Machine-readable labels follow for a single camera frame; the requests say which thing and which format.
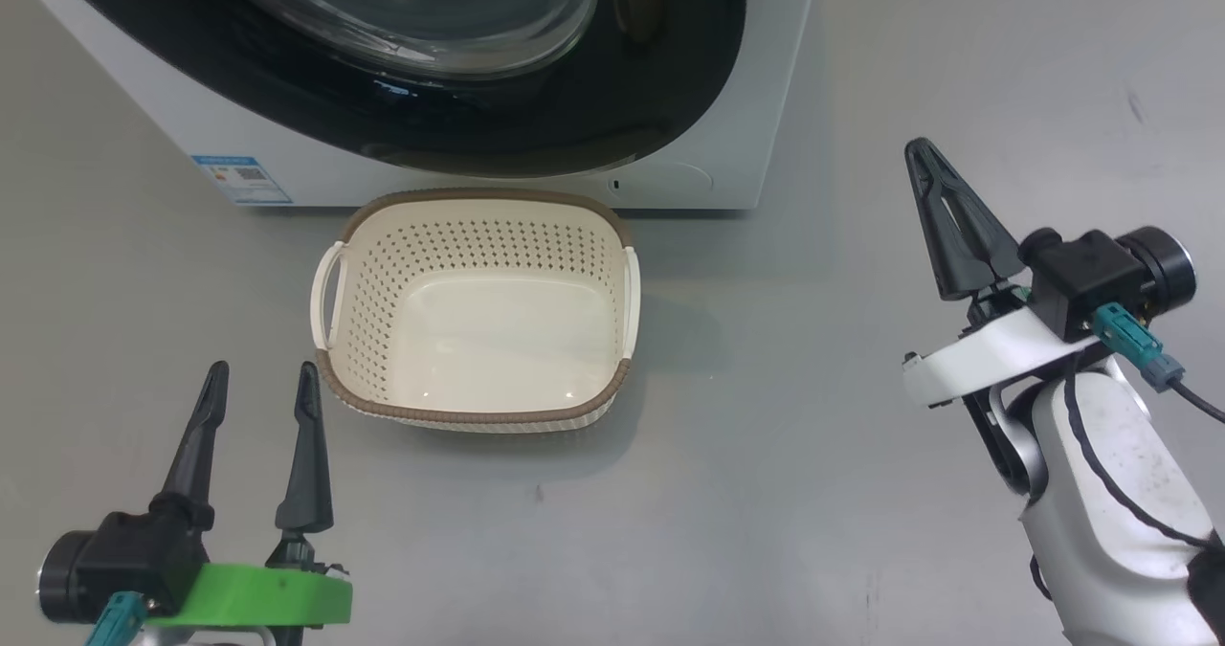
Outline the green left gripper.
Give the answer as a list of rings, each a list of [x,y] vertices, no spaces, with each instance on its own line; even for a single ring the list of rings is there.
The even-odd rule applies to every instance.
[[[209,367],[189,416],[165,484],[149,503],[153,514],[172,514],[192,531],[209,531],[216,511],[209,503],[212,463],[218,428],[225,419],[232,368],[225,360]],[[281,531],[274,565],[315,565],[311,534],[334,523],[331,467],[325,443],[323,397],[318,367],[301,364],[294,401],[298,425],[287,493],[277,507]],[[151,615],[148,626],[246,628],[328,626],[348,624],[353,586],[345,579],[292,568],[254,568],[209,563],[201,568],[187,601],[175,615]]]

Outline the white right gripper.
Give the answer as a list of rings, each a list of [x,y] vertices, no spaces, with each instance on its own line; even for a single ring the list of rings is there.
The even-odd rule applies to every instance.
[[[907,177],[941,299],[958,302],[1019,275],[1016,237],[927,137],[907,142]],[[993,389],[1099,348],[1095,335],[1067,344],[1024,306],[929,355],[902,363],[911,401],[932,407]]]

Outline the washing machine door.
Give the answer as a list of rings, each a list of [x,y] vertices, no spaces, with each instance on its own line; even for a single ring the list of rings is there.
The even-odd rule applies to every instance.
[[[276,125],[479,178],[662,150],[722,94],[746,27],[746,0],[85,1]]]

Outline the white front-load washing machine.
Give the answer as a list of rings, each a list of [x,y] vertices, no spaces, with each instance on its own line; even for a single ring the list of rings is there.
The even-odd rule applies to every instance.
[[[276,125],[187,78],[92,9],[85,0],[39,0],[100,67],[191,156],[249,156],[303,210],[355,210],[407,189],[552,189],[599,200],[614,210],[752,210],[771,152],[813,0],[746,0],[746,27],[730,78],[713,105],[681,136],[648,156],[543,178],[479,178],[429,172],[355,156]],[[608,177],[635,162],[696,165],[713,178],[709,192],[609,192]]]

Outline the cream perforated basket brown rim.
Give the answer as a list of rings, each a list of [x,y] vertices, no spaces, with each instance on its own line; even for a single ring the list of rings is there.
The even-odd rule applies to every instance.
[[[321,381],[352,409],[432,431],[543,434],[598,422],[639,329],[628,226],[537,189],[372,200],[310,295]]]

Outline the blue energy label sticker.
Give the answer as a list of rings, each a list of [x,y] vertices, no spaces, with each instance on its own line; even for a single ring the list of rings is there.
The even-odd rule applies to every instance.
[[[239,206],[292,206],[288,192],[249,156],[191,156],[214,186]]]

